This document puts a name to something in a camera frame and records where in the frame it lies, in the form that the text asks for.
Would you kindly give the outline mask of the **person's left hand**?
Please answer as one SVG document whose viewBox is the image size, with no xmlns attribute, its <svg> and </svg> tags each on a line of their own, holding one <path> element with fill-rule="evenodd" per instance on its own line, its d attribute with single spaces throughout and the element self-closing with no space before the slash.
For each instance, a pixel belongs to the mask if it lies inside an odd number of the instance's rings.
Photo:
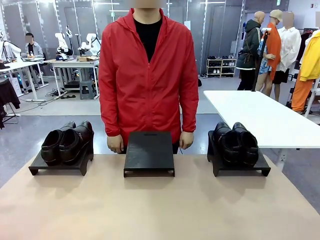
<svg viewBox="0 0 320 240">
<path fill-rule="evenodd" d="M 188 149 L 194 142 L 194 133 L 182 131 L 179 138 L 179 147 L 183 150 Z"/>
</svg>

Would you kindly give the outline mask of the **person's right hand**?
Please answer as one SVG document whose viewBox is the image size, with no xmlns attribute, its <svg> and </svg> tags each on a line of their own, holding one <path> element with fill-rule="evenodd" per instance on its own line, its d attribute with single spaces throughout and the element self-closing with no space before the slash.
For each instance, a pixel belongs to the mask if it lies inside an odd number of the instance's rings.
<svg viewBox="0 0 320 240">
<path fill-rule="evenodd" d="M 108 136 L 107 146 L 112 152 L 121 154 L 124 151 L 124 141 L 122 136 Z"/>
</svg>

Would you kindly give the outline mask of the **person's right forearm red sleeve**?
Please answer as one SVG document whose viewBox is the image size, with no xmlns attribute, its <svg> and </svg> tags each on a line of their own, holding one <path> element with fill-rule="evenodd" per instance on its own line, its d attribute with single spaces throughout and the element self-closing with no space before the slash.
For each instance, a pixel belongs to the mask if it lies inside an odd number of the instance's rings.
<svg viewBox="0 0 320 240">
<path fill-rule="evenodd" d="M 108 137 L 116 137 L 121 134 L 118 124 L 118 105 L 114 99 L 99 98 L 101 119 Z"/>
</svg>

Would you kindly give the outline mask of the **person's left forearm red sleeve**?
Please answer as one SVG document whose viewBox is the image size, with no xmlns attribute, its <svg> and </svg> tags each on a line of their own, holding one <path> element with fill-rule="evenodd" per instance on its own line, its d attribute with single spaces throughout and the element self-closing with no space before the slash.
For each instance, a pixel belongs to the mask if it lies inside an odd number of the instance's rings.
<svg viewBox="0 0 320 240">
<path fill-rule="evenodd" d="M 196 130 L 196 114 L 198 102 L 198 98 L 180 98 L 183 132 L 193 133 Z"/>
</svg>

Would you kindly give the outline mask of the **black shoe stand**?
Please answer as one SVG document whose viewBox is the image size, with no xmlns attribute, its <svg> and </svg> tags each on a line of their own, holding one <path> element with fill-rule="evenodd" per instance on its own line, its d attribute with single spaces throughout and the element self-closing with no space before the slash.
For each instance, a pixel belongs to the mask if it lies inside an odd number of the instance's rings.
<svg viewBox="0 0 320 240">
<path fill-rule="evenodd" d="M 136 131 L 128 138 L 123 176 L 174 177 L 172 137 L 168 131 Z"/>
<path fill-rule="evenodd" d="M 230 165 L 220 154 L 214 139 L 214 131 L 208 132 L 208 149 L 207 160 L 212 163 L 212 172 L 215 177 L 218 176 L 259 176 L 267 177 L 271 171 L 271 167 L 267 163 L 262 152 L 258 150 L 258 161 L 253 167 L 241 165 Z"/>
<path fill-rule="evenodd" d="M 75 164 L 63 164 L 61 160 L 60 164 L 50 166 L 42 159 L 40 151 L 28 169 L 33 176 L 35 176 L 39 170 L 79 170 L 80 173 L 85 176 L 87 173 L 87 163 L 92 161 L 93 158 L 94 149 L 91 146 L 87 146 L 80 152 Z"/>
</svg>

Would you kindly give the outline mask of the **person in red jacket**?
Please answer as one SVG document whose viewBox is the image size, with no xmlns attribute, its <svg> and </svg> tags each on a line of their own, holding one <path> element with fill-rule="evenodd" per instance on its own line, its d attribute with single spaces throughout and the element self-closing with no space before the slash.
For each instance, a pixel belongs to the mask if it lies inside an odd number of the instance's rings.
<svg viewBox="0 0 320 240">
<path fill-rule="evenodd" d="M 180 98 L 199 99 L 191 31 L 164 14 L 164 0 L 127 0 L 126 16 L 102 33 L 100 96 L 117 101 L 125 153 L 132 132 L 169 132 L 180 148 Z"/>
</svg>

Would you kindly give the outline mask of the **seated person in grey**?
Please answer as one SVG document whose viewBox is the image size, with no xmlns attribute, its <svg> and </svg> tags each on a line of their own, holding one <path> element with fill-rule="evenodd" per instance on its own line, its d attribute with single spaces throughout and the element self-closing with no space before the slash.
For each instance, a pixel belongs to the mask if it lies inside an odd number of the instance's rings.
<svg viewBox="0 0 320 240">
<path fill-rule="evenodd" d="M 34 35 L 30 32 L 25 34 L 25 53 L 24 58 L 44 58 L 42 47 L 34 40 Z"/>
</svg>

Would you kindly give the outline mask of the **white desk with seated person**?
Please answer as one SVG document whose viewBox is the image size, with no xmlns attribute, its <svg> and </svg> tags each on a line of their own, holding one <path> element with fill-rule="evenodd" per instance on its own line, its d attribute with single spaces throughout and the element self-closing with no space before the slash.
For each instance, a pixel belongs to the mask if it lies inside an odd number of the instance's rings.
<svg viewBox="0 0 320 240">
<path fill-rule="evenodd" d="M 41 69 L 40 69 L 40 64 L 42 63 L 43 58 L 37 58 L 36 60 L 32 61 L 16 61 L 12 63 L 7 63 L 5 64 L 6 69 L 0 69 L 0 78 L 2 77 L 13 77 L 14 74 L 18 75 L 18 79 L 21 80 L 22 84 L 22 89 L 23 89 L 23 94 L 20 95 L 26 95 L 28 87 L 26 85 L 26 81 L 24 79 L 24 76 L 26 75 L 27 81 L 29 82 L 29 87 L 31 87 L 33 97 L 31 99 L 27 99 L 26 102 L 46 102 L 44 99 L 39 99 L 37 96 L 37 91 L 35 89 L 33 77 L 35 77 L 35 83 L 38 84 L 39 80 L 37 79 L 36 73 L 34 72 L 33 66 L 37 66 L 38 71 L 39 71 L 39 76 L 41 80 L 41 85 L 39 88 L 44 88 L 48 86 L 48 84 L 44 83 L 43 76 L 41 74 Z"/>
</svg>

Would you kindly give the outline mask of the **person in white shirt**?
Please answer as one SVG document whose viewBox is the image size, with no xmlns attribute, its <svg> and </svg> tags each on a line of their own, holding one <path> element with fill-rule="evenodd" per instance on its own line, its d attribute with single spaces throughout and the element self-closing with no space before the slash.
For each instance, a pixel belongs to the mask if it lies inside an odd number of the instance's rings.
<svg viewBox="0 0 320 240">
<path fill-rule="evenodd" d="M 294 27 L 294 13 L 282 13 L 282 28 L 278 29 L 281 39 L 280 63 L 276 68 L 276 73 L 273 79 L 273 84 L 280 85 L 288 80 L 289 70 L 292 64 L 296 61 L 300 45 L 301 34 Z"/>
</svg>

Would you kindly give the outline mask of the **grey plastic stool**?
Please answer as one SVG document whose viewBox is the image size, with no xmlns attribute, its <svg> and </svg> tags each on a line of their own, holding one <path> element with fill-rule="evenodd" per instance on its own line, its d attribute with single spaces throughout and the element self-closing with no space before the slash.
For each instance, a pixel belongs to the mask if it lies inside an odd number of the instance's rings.
<svg viewBox="0 0 320 240">
<path fill-rule="evenodd" d="M 79 83 L 79 93 L 81 100 L 93 100 L 97 95 L 93 81 L 81 81 Z"/>
</svg>

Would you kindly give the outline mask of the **large white table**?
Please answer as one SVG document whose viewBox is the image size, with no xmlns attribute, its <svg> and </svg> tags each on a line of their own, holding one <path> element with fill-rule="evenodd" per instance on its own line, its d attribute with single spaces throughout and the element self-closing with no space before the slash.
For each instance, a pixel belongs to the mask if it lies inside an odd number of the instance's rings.
<svg viewBox="0 0 320 240">
<path fill-rule="evenodd" d="M 242 123 L 264 149 L 320 149 L 320 126 L 259 91 L 205 90 L 230 127 Z"/>
</svg>

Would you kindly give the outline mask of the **wooden shoe rack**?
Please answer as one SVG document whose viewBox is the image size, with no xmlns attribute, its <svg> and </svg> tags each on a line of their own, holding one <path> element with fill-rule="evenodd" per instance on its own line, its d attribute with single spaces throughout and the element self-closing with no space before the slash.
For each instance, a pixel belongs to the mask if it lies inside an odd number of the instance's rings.
<svg viewBox="0 0 320 240">
<path fill-rule="evenodd" d="M 205 75 L 210 77 L 234 77 L 237 59 L 232 56 L 209 56 L 206 60 Z"/>
</svg>

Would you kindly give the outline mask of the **cardboard box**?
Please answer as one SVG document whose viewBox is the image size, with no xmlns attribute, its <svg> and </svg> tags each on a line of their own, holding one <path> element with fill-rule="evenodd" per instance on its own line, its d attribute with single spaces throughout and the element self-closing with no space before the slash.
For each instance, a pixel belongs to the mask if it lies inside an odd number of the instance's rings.
<svg viewBox="0 0 320 240">
<path fill-rule="evenodd" d="M 96 62 L 100 58 L 98 56 L 78 56 L 77 61 L 78 62 Z"/>
</svg>

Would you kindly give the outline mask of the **white desk with robots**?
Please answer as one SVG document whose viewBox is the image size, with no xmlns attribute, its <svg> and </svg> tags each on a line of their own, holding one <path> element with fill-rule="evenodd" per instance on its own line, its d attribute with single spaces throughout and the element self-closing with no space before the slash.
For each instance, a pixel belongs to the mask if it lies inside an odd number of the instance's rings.
<svg viewBox="0 0 320 240">
<path fill-rule="evenodd" d="M 90 61 L 79 61 L 79 57 L 77 58 L 77 60 L 73 59 L 65 61 L 51 59 L 47 62 L 50 63 L 54 69 L 93 69 L 93 77 L 96 90 L 96 96 L 93 99 L 96 100 L 100 96 L 97 73 L 97 69 L 99 68 L 99 58 L 94 58 Z"/>
</svg>

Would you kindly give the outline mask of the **black tripod pole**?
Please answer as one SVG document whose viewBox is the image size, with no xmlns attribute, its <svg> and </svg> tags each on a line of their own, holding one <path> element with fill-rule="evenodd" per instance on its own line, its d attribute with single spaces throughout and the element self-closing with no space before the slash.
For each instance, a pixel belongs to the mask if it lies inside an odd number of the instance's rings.
<svg viewBox="0 0 320 240">
<path fill-rule="evenodd" d="M 269 27 L 262 28 L 262 31 L 263 31 L 263 38 L 262 38 L 263 42 L 262 42 L 261 49 L 258 50 L 258 61 L 257 61 L 257 65 L 256 65 L 256 68 L 255 68 L 254 82 L 253 82 L 252 89 L 251 89 L 252 92 L 256 91 L 256 85 L 257 85 L 257 81 L 258 81 L 259 70 L 260 70 L 260 67 L 261 67 L 261 62 L 262 62 L 262 59 L 263 59 L 263 54 L 264 54 L 266 42 L 267 42 L 268 36 L 270 35 L 271 30 L 272 29 L 269 28 Z"/>
</svg>

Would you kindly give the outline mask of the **mannequin in dark jacket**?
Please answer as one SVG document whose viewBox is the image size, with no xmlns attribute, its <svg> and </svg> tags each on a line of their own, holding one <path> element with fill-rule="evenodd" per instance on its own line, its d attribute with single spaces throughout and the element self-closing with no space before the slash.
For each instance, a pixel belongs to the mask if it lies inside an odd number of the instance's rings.
<svg viewBox="0 0 320 240">
<path fill-rule="evenodd" d="M 258 48 L 262 38 L 261 24 L 264 18 L 265 13 L 257 11 L 254 18 L 249 19 L 245 25 L 245 38 L 236 63 L 241 79 L 238 91 L 250 91 L 253 87 L 259 59 Z"/>
</svg>

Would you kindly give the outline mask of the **black hanging garment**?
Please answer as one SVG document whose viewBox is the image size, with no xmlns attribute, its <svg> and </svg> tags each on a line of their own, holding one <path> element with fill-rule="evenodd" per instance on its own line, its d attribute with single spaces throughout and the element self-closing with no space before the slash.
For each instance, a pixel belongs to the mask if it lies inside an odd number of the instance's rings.
<svg viewBox="0 0 320 240">
<path fill-rule="evenodd" d="M 10 80 L 0 82 L 0 129 L 2 130 L 5 126 L 3 119 L 7 116 L 4 106 L 6 104 L 13 104 L 16 109 L 20 108 L 20 100 L 15 92 L 14 87 L 12 86 Z"/>
</svg>

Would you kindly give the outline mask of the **mannequin with orange garment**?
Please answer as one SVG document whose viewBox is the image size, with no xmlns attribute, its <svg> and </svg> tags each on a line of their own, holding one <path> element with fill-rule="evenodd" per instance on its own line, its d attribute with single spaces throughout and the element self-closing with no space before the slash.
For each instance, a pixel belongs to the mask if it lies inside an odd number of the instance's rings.
<svg viewBox="0 0 320 240">
<path fill-rule="evenodd" d="M 269 28 L 270 31 L 268 31 L 268 34 L 265 33 L 263 35 L 259 44 L 259 50 L 261 51 L 263 42 L 267 37 L 255 87 L 256 91 L 262 89 L 262 93 L 268 97 L 272 91 L 277 66 L 281 61 L 280 53 L 282 43 L 276 26 L 282 21 L 283 13 L 279 9 L 274 9 L 270 12 L 269 17 L 270 20 L 267 28 Z"/>
</svg>

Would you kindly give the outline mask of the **mannequin in yellow hoodie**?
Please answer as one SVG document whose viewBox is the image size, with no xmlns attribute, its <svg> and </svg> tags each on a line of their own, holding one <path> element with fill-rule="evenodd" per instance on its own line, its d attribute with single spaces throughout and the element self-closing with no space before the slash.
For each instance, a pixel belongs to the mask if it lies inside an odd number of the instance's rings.
<svg viewBox="0 0 320 240">
<path fill-rule="evenodd" d="M 320 77 L 320 29 L 305 41 L 305 50 L 300 60 L 301 66 L 295 83 L 291 108 L 302 113 L 313 83 Z"/>
</svg>

